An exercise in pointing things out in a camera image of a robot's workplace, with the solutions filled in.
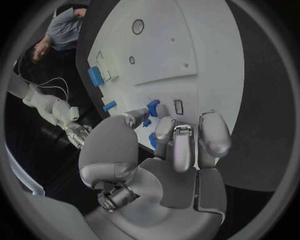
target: blue block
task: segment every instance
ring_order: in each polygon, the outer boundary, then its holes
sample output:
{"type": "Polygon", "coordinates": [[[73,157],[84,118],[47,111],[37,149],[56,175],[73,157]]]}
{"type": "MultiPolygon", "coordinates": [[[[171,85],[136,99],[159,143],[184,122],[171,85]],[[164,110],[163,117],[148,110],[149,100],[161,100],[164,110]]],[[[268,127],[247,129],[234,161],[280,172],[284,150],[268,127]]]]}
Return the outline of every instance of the blue block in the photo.
{"type": "Polygon", "coordinates": [[[156,148],[157,143],[156,143],[156,141],[155,141],[155,135],[154,135],[154,132],[150,134],[149,140],[150,140],[150,143],[151,143],[152,147],[156,148]]]}
{"type": "Polygon", "coordinates": [[[117,103],[115,101],[111,101],[110,103],[106,104],[105,106],[102,107],[104,112],[107,112],[109,109],[117,106],[117,103]]]}
{"type": "Polygon", "coordinates": [[[147,119],[146,121],[144,121],[144,122],[142,123],[142,126],[143,126],[144,128],[146,128],[146,127],[148,127],[150,124],[151,124],[151,120],[150,120],[150,119],[147,119]]]}
{"type": "Polygon", "coordinates": [[[157,117],[158,116],[158,114],[156,112],[156,107],[159,103],[160,103],[159,100],[153,100],[153,101],[151,101],[150,103],[147,104],[147,108],[149,109],[150,115],[152,117],[157,117]]]}
{"type": "Polygon", "coordinates": [[[104,84],[104,79],[102,78],[98,67],[93,66],[89,70],[87,70],[87,72],[94,87],[98,87],[104,84]]]}

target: man's arm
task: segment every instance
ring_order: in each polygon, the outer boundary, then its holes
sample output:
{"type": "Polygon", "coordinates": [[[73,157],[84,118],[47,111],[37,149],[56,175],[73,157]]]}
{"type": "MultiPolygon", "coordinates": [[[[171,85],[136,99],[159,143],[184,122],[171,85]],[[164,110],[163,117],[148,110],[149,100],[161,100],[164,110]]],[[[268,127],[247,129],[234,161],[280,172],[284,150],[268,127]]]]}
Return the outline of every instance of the man's arm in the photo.
{"type": "Polygon", "coordinates": [[[74,16],[75,18],[83,18],[86,15],[86,12],[86,8],[78,8],[74,10],[74,16]]]}

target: dark floor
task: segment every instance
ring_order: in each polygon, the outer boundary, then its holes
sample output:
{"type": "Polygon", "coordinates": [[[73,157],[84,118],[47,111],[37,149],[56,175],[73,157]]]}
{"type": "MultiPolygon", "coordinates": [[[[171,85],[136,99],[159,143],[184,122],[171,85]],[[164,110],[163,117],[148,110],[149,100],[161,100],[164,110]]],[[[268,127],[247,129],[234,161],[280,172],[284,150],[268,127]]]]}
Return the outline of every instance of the dark floor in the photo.
{"type": "MultiPolygon", "coordinates": [[[[266,0],[271,7],[280,12],[283,19],[293,23],[296,16],[286,14],[295,8],[295,1],[266,0]]],[[[29,62],[23,65],[23,76],[35,83],[45,82],[53,77],[64,77],[70,87],[70,104],[80,109],[80,123],[95,126],[101,121],[90,101],[75,68],[75,51],[58,54],[52,51],[51,57],[39,65],[29,62]]],[[[60,92],[49,92],[63,98],[60,92]]],[[[44,186],[46,195],[76,206],[82,214],[86,214],[97,206],[96,193],[85,187],[77,169],[79,151],[66,139],[65,133],[46,123],[19,99],[8,95],[6,108],[7,144],[20,164],[34,179],[44,186]]],[[[145,152],[140,151],[140,159],[145,152]]],[[[259,213],[272,196],[272,192],[252,191],[227,185],[228,213],[216,240],[228,239],[239,231],[259,213]]],[[[300,196],[295,197],[284,217],[264,239],[277,239],[280,233],[298,236],[295,226],[299,216],[300,196]]],[[[1,217],[0,229],[2,239],[13,240],[34,239],[23,223],[16,217],[6,198],[0,197],[1,217]]]]}

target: black background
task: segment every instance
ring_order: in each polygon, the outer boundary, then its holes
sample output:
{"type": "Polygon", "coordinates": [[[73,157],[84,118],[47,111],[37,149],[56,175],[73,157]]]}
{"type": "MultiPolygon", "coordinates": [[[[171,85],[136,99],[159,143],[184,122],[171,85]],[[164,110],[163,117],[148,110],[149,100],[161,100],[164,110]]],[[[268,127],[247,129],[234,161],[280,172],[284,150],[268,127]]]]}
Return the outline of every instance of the black background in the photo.
{"type": "MultiPolygon", "coordinates": [[[[268,4],[270,9],[278,14],[286,27],[293,34],[296,42],[300,45],[300,4],[298,0],[261,0],[268,4]]],[[[14,32],[17,27],[17,22],[20,18],[31,10],[31,4],[34,1],[5,1],[1,4],[1,49],[4,47],[8,36],[14,32]]],[[[1,189],[0,195],[0,239],[18,240],[18,239],[34,239],[33,234],[28,231],[18,215],[13,211],[7,200],[4,191],[1,189]]],[[[292,236],[299,238],[298,222],[299,222],[299,206],[300,194],[299,191],[283,217],[278,221],[274,228],[263,238],[265,240],[273,240],[280,236],[292,236]]]]}

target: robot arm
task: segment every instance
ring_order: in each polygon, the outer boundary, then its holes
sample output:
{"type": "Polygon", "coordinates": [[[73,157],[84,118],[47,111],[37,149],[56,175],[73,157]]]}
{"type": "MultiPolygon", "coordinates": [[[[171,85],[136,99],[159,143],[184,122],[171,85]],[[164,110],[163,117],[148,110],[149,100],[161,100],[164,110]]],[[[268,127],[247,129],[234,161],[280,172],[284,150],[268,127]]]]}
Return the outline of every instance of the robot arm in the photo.
{"type": "Polygon", "coordinates": [[[33,84],[27,84],[20,76],[13,73],[8,91],[22,99],[29,107],[36,108],[42,118],[52,125],[60,126],[70,142],[78,149],[83,146],[86,137],[91,132],[90,126],[81,126],[75,121],[79,118],[77,107],[71,107],[65,100],[53,95],[46,95],[33,84]]]}

